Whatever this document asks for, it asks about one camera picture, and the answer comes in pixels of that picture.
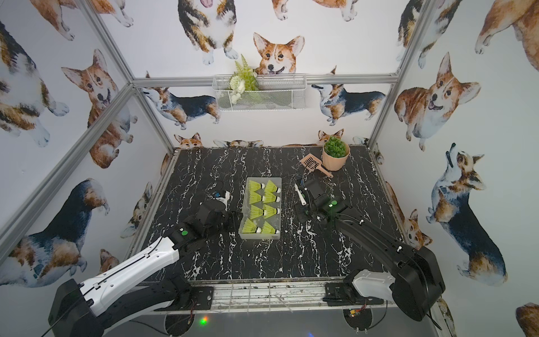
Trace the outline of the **green shuttlecock three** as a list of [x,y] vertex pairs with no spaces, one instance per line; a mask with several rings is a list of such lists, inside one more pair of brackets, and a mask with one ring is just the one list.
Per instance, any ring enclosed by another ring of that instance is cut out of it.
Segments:
[[251,205],[250,211],[249,211],[249,218],[251,220],[263,217],[263,205],[261,207],[256,205]]

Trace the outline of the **green shuttlecock eight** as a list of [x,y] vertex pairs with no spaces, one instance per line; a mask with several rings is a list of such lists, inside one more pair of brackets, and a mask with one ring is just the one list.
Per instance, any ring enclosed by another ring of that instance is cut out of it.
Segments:
[[270,206],[269,204],[264,204],[262,210],[264,219],[271,218],[272,216],[276,216],[281,213],[281,209]]

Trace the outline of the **green shuttlecock seven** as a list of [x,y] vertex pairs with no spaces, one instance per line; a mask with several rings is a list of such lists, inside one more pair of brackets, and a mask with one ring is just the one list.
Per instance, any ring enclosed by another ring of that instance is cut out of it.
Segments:
[[281,198],[272,192],[266,192],[265,195],[263,196],[264,204],[279,203],[280,201],[281,201]]

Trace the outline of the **green shuttlecock six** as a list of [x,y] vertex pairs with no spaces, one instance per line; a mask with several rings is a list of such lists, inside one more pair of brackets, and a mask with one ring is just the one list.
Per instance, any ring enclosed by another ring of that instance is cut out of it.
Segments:
[[260,195],[257,192],[249,192],[248,202],[250,204],[256,204],[259,202],[264,202],[266,200],[265,195]]

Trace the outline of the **green shuttlecock one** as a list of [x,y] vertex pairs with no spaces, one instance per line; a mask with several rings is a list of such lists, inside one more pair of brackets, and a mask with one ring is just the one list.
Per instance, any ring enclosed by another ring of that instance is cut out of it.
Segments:
[[277,186],[274,182],[268,181],[267,185],[265,186],[265,193],[272,193],[274,195],[278,195],[281,193],[281,188]]

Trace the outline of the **clear plastic storage box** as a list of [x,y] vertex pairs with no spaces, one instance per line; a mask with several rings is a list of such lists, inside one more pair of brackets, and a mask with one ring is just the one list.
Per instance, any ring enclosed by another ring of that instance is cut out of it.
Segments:
[[238,233],[243,240],[279,240],[283,215],[282,179],[248,177]]

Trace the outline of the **green shuttlecock two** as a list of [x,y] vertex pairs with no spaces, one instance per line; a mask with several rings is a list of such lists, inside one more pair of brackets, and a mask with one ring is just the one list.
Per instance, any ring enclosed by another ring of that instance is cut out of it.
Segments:
[[248,182],[248,190],[249,190],[249,192],[257,192],[259,190],[264,190],[264,189],[265,189],[265,184],[264,183],[260,183],[260,182],[254,181],[254,180],[250,180]]

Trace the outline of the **green shuttlecock five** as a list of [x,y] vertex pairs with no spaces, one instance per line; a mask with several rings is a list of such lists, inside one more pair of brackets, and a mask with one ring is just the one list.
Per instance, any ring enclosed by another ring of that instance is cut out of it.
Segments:
[[269,224],[267,221],[263,224],[262,227],[262,234],[279,234],[280,230],[273,227],[271,224]]

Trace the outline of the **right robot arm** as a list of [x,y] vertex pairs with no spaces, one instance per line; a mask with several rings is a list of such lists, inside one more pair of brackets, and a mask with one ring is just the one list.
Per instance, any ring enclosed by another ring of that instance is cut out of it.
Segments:
[[339,197],[332,197],[317,181],[301,181],[296,192],[304,201],[300,212],[310,220],[348,237],[365,249],[384,268],[383,272],[356,270],[342,283],[329,303],[356,304],[370,298],[394,303],[417,322],[431,317],[432,307],[446,286],[437,258],[426,247],[415,249],[399,241],[364,217],[360,210]]

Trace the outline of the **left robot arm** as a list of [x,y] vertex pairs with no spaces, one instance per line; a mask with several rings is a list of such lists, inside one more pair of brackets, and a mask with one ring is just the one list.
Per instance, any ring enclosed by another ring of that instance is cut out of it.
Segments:
[[168,306],[193,311],[209,309],[213,288],[194,287],[175,274],[142,287],[154,273],[192,256],[223,233],[233,233],[243,215],[229,211],[221,200],[201,203],[188,216],[127,261],[83,282],[60,285],[49,314],[49,331],[55,336],[103,336],[120,324]]

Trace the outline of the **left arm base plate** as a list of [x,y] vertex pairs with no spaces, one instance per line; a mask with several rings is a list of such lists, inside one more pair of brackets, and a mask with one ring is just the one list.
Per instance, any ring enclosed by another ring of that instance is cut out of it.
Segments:
[[195,286],[183,292],[170,306],[160,311],[210,310],[215,288],[213,286]]

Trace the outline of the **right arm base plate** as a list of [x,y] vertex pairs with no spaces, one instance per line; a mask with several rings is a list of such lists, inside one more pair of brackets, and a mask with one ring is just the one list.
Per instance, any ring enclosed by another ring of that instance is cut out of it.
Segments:
[[345,282],[329,282],[324,285],[325,293],[322,301],[328,306],[363,306],[367,299],[356,289]]

